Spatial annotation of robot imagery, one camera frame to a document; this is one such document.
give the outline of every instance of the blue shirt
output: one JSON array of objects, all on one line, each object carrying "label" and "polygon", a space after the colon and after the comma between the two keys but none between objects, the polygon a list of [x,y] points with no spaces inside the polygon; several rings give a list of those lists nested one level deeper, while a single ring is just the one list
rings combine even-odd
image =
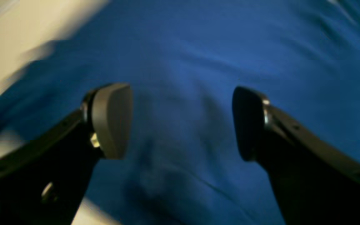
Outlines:
[{"label": "blue shirt", "polygon": [[35,139],[88,90],[130,83],[128,153],[100,161],[87,191],[124,224],[284,224],[238,154],[238,85],[360,161],[360,1],[115,0],[52,44],[0,97],[0,129]]}]

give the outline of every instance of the beige wall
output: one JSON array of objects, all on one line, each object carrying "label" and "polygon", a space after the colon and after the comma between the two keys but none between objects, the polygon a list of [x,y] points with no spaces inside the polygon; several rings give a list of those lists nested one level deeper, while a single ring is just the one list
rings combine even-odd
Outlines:
[{"label": "beige wall", "polygon": [[[11,0],[0,0],[0,7]],[[66,38],[106,0],[13,0],[0,16],[0,94],[4,79],[35,56],[24,54],[52,38]],[[83,201],[74,225],[117,224],[91,202]]]}]

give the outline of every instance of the blue fabric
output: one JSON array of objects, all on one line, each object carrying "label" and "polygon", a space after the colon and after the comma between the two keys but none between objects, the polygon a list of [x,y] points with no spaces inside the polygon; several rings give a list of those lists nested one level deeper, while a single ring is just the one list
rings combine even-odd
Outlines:
[{"label": "blue fabric", "polygon": [[88,90],[130,83],[128,154],[87,191],[124,224],[284,224],[237,152],[237,85],[360,161],[360,1],[115,0],[54,48],[0,97],[0,128],[32,140]]}]

